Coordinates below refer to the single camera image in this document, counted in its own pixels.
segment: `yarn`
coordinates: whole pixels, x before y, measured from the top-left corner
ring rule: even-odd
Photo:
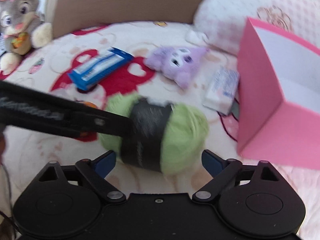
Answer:
[[[139,98],[137,93],[118,93],[108,99],[106,111],[129,117]],[[201,111],[193,106],[175,104],[162,139],[161,172],[174,175],[192,166],[199,158],[208,132],[208,121]],[[121,160],[121,137],[99,134],[99,139],[106,150],[115,151]]]

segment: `black yarn label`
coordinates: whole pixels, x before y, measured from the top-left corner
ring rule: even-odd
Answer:
[[[167,122],[172,113],[170,104],[149,104],[146,98],[132,108],[132,133],[122,139],[121,159],[124,163],[161,172],[161,144]]]

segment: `pink checkered pillow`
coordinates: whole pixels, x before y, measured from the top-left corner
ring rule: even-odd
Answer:
[[[187,35],[237,54],[247,17],[258,18],[320,46],[320,0],[203,0]]]

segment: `gray rabbit stuffed animal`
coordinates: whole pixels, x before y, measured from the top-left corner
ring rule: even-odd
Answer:
[[[36,13],[38,6],[39,0],[0,1],[0,32],[4,34],[7,51],[0,58],[4,75],[14,71],[32,47],[41,48],[52,41],[52,25],[41,24]]]

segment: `brown headboard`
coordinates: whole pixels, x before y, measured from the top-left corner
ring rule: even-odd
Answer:
[[[192,23],[202,0],[47,0],[54,37],[99,24],[129,21]]]

